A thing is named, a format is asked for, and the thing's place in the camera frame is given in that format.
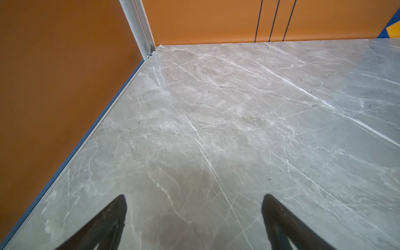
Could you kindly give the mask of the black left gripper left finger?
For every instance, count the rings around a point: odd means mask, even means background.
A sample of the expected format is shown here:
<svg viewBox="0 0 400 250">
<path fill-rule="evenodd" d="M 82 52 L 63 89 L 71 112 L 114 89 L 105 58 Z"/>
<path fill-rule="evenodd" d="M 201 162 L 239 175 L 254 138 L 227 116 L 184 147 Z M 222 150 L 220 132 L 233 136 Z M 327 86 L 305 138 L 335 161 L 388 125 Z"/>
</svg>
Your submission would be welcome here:
<svg viewBox="0 0 400 250">
<path fill-rule="evenodd" d="M 116 250 L 125 226 L 127 203 L 117 196 L 58 250 Z"/>
</svg>

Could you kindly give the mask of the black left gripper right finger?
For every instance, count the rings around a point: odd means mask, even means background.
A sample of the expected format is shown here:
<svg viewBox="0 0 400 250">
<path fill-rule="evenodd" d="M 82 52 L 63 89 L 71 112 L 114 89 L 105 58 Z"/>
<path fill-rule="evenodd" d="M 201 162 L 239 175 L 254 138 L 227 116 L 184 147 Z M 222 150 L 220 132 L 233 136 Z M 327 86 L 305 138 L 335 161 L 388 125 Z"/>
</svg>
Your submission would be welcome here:
<svg viewBox="0 0 400 250">
<path fill-rule="evenodd" d="M 261 213 L 273 250 L 333 250 L 334 247 L 304 224 L 273 195 L 264 196 Z"/>
</svg>

